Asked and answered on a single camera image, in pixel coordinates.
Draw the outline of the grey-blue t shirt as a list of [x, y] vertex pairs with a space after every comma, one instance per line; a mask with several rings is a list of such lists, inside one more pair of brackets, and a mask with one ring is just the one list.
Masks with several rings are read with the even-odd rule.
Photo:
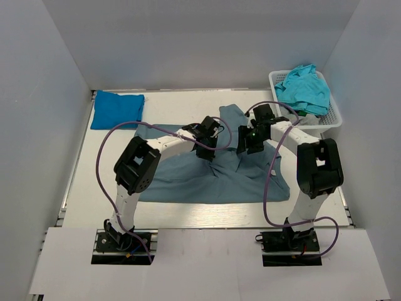
[[142, 202], [156, 203], [258, 203], [263, 195], [268, 201], [286, 201], [290, 188], [281, 174], [281, 157], [268, 142], [255, 154], [237, 154], [238, 127], [247, 124], [244, 112], [235, 104], [221, 106], [220, 117], [229, 129], [218, 136], [218, 146], [228, 149], [215, 153], [212, 162], [194, 152], [162, 161], [148, 189], [140, 195]]

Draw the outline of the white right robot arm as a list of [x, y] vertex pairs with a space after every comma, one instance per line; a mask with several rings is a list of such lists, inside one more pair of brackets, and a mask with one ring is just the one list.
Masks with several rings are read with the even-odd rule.
[[274, 227], [291, 228], [296, 234], [309, 232], [327, 197], [343, 184], [344, 175], [338, 147], [333, 139], [319, 139], [298, 128], [296, 122], [273, 114], [270, 101], [250, 107], [245, 116], [249, 125], [238, 128], [237, 153], [254, 154], [264, 149], [267, 140], [276, 141], [296, 156], [296, 180], [299, 187], [294, 208], [283, 224]]

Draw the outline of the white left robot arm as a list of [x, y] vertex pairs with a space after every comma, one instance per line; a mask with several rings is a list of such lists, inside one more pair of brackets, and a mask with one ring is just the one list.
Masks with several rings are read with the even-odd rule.
[[133, 231], [139, 196], [150, 186], [160, 162], [191, 151], [200, 159], [212, 161], [219, 127], [217, 121], [207, 116], [199, 124], [185, 125], [159, 138], [132, 138], [113, 168], [117, 182], [117, 210], [110, 218], [107, 230], [120, 235]]

